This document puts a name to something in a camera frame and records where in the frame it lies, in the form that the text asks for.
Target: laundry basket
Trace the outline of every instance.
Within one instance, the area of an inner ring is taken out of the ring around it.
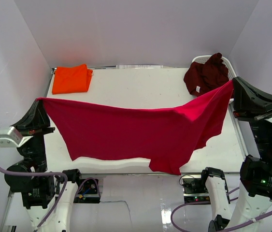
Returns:
[[[207,62],[207,60],[211,57],[212,55],[208,55],[208,56],[199,56],[199,57],[195,57],[193,59],[193,62],[197,62],[197,63],[200,63],[200,64],[204,64],[205,62]],[[228,68],[228,78],[229,80],[231,80],[232,78],[236,77],[236,72],[234,71],[230,61],[225,58],[225,57],[222,57],[222,60],[223,60],[223,64],[226,65],[226,67]]]

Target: maroon cloth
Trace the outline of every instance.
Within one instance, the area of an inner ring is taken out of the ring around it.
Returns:
[[[190,94],[200,96],[223,86],[229,81],[228,68],[222,63],[222,54],[216,53],[205,64],[193,62],[184,76]]]
[[[123,109],[79,101],[42,100],[72,160],[150,159],[152,171],[180,174],[195,149],[221,133],[232,82],[185,105]]]

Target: white wall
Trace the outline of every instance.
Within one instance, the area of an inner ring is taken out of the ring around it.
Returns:
[[[272,1],[260,0],[244,27],[229,59],[236,73],[272,94]],[[251,155],[257,154],[247,123],[240,124]]]
[[[50,72],[14,1],[0,0],[0,127],[15,123],[44,95]],[[20,159],[15,149],[0,150],[3,168]],[[8,191],[0,173],[0,225]]]
[[[15,0],[50,67],[228,56],[258,0]]]

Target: white tabletop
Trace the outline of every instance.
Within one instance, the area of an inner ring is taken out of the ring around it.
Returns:
[[[52,94],[53,75],[47,97],[134,109],[175,107],[193,99],[183,82],[186,71],[186,68],[94,70],[87,93],[56,95]],[[143,158],[108,161],[81,157],[72,161],[57,128],[45,135],[44,140],[49,171],[77,168],[87,174],[152,173],[148,167],[150,160]],[[211,138],[206,147],[194,151],[180,170],[201,172],[210,166],[224,172],[239,172],[242,161],[235,127],[227,112],[222,133]]]

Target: orange towel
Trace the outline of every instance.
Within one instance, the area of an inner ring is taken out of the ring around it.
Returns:
[[[58,67],[55,71],[52,94],[87,92],[93,70],[86,64],[67,68]]]

